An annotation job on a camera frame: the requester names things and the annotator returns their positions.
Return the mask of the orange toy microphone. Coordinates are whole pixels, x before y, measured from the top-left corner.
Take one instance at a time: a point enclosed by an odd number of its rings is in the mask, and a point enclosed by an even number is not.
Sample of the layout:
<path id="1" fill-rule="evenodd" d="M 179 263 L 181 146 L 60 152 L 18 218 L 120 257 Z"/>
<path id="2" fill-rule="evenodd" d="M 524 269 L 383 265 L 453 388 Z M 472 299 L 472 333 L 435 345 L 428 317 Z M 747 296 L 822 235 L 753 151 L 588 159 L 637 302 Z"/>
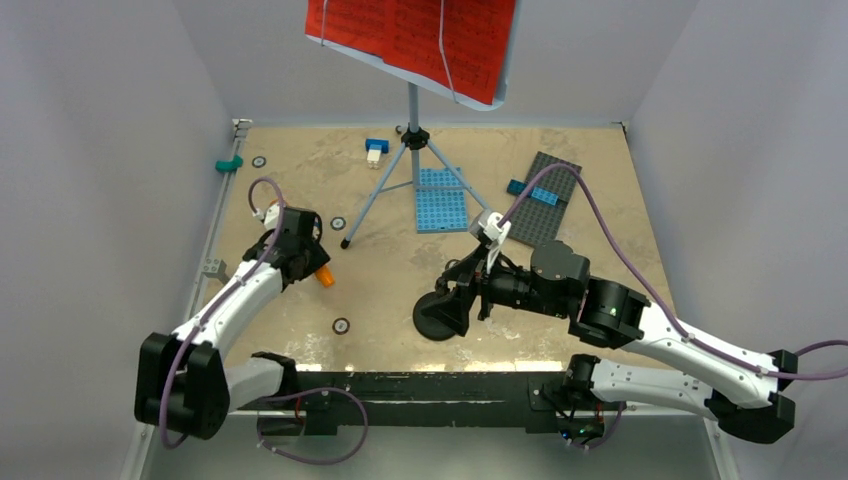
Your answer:
<path id="1" fill-rule="evenodd" d="M 322 265 L 314 272 L 316 280 L 324 287 L 332 287 L 336 281 L 335 277 L 327 264 Z"/>

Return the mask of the black microphone stand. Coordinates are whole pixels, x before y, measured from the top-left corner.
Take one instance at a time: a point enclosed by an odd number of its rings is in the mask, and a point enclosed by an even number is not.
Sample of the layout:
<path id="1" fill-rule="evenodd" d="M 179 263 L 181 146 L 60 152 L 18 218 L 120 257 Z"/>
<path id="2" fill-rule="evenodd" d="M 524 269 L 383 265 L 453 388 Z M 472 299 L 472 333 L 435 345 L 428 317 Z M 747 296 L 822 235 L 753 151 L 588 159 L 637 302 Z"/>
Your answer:
<path id="1" fill-rule="evenodd" d="M 420 335 L 432 341 L 465 337 L 470 311 L 479 295 L 480 261 L 455 261 L 435 281 L 434 290 L 422 295 L 413 307 L 413 323 Z"/>

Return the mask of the red sheet music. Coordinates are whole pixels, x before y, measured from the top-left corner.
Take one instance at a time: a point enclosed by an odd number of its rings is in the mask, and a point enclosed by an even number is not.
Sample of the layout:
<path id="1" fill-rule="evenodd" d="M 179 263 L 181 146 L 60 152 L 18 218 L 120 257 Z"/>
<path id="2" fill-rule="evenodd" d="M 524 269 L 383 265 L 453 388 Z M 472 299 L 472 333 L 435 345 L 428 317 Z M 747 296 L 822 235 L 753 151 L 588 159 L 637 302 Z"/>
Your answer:
<path id="1" fill-rule="evenodd" d="M 504 100 L 517 1 L 310 1 L 314 41 L 476 110 Z"/>

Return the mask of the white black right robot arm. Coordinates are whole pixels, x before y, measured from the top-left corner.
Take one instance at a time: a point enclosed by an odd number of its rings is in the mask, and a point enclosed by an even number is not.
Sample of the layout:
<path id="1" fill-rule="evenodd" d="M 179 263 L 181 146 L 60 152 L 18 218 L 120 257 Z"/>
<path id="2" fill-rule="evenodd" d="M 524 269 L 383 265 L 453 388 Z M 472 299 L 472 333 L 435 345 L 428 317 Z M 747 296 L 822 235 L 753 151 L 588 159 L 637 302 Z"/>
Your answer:
<path id="1" fill-rule="evenodd" d="M 444 341 L 465 335 L 474 303 L 481 306 L 480 319 L 496 305 L 565 318 L 569 333 L 586 344 L 659 362 L 644 368 L 572 356 L 560 386 L 534 389 L 565 416 L 637 402 L 699 415 L 752 443 L 772 444 L 793 429 L 796 406 L 784 389 L 798 368 L 795 354 L 747 352 L 724 341 L 706 352 L 697 346 L 698 330 L 674 327 L 645 295 L 591 275 L 588 259 L 560 241 L 536 247 L 525 268 L 504 255 L 494 262 L 487 256 L 478 247 L 449 263 L 417 301 L 413 322 L 422 336 Z"/>

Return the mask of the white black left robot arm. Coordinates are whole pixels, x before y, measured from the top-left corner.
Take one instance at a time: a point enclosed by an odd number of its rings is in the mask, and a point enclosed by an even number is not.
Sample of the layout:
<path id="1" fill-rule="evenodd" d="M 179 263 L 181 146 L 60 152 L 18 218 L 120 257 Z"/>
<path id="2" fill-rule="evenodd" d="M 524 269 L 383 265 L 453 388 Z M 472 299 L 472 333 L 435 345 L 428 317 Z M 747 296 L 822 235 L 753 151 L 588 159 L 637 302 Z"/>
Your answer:
<path id="1" fill-rule="evenodd" d="M 142 342 L 137 421 L 208 440 L 228 413 L 254 400 L 284 409 L 297 399 L 294 362 L 288 357 L 260 352 L 241 366 L 224 366 L 235 340 L 288 286 L 309 277 L 325 287 L 334 283 L 317 212 L 274 204 L 264 221 L 265 232 L 206 306 L 172 333 L 152 333 Z"/>

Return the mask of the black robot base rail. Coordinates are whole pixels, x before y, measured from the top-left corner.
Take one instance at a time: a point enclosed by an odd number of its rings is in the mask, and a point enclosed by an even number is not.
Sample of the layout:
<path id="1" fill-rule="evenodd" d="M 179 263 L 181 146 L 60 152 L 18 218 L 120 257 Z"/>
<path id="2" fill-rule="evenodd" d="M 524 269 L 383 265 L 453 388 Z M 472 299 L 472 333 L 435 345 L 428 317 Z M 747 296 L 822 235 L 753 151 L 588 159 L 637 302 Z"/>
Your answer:
<path id="1" fill-rule="evenodd" d="M 316 372 L 297 375 L 301 401 L 254 400 L 261 413 L 297 412 L 308 435 L 342 426 L 519 428 L 528 434 L 578 432 L 581 422 L 618 406 L 568 393 L 561 372 Z"/>

